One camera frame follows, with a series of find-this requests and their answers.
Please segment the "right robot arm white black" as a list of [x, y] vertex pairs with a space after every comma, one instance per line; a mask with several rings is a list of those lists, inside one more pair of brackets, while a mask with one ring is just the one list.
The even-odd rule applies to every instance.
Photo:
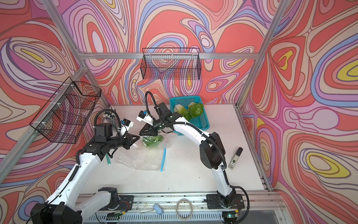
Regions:
[[245, 195], [247, 207], [249, 207], [250, 200], [246, 190], [241, 186], [233, 186], [229, 183], [226, 174], [226, 152], [218, 133], [201, 130], [180, 113], [171, 112], [164, 103], [156, 105], [154, 108], [158, 119], [152, 117], [149, 110], [139, 112], [137, 120], [145, 123], [139, 135], [157, 136], [159, 131], [165, 128], [183, 134], [199, 147], [201, 162], [212, 171], [217, 186], [219, 205], [223, 208], [230, 207], [231, 203], [236, 200], [236, 190], [240, 189]]

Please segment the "clear zip-top bag blue seal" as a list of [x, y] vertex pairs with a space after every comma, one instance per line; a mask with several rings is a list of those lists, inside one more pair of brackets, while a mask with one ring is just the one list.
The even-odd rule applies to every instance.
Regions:
[[160, 171], [164, 169], [164, 163], [167, 153], [167, 144], [164, 142], [155, 143], [149, 147], [139, 143], [139, 148], [130, 148], [126, 150], [120, 148], [114, 159], [135, 170]]

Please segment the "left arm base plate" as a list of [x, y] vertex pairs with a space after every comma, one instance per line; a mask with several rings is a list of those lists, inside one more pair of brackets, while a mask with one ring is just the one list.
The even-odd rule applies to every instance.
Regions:
[[119, 195], [119, 203], [114, 208], [117, 211], [125, 211], [128, 212], [132, 209], [134, 196], [133, 195]]

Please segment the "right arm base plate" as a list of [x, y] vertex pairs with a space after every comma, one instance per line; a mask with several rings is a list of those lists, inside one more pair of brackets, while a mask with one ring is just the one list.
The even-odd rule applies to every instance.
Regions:
[[229, 203], [229, 205], [224, 205], [223, 203], [221, 203], [217, 194], [207, 194], [204, 202], [207, 203], [207, 207], [210, 210], [236, 209], [240, 211], [246, 207], [242, 198], [242, 194], [237, 194], [234, 199]]

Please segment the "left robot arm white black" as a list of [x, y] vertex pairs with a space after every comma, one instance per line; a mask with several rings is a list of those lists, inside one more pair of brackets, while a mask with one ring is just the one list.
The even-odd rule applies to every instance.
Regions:
[[139, 136], [128, 133], [133, 122], [125, 119], [118, 136], [112, 135], [112, 125], [101, 123], [95, 127], [95, 136], [76, 153], [76, 164], [64, 182], [44, 202], [31, 210], [34, 224], [82, 224], [101, 209], [115, 210], [120, 205], [116, 188], [102, 187], [92, 197], [76, 205], [77, 198], [95, 168], [110, 150], [129, 149]]

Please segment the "chinese cabbage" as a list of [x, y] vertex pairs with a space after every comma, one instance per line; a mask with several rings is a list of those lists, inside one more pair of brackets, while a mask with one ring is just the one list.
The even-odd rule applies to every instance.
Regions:
[[182, 105], [177, 104], [174, 107], [174, 111], [176, 113], [181, 114], [186, 120], [190, 121], [192, 119], [192, 116], [190, 115], [189, 111]]
[[191, 102], [188, 106], [188, 111], [192, 118], [199, 117], [204, 113], [204, 105], [201, 103]]

